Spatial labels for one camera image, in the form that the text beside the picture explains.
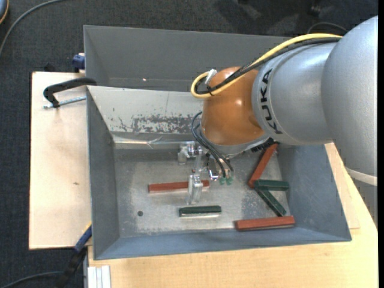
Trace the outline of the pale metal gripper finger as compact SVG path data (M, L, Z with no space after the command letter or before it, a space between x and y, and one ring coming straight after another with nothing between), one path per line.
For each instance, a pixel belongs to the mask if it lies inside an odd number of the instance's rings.
M186 203L188 205L192 204L194 200L194 175L188 177L188 195L186 198Z
M202 194L203 183L199 176L192 177L191 186L191 202L192 204L198 203Z

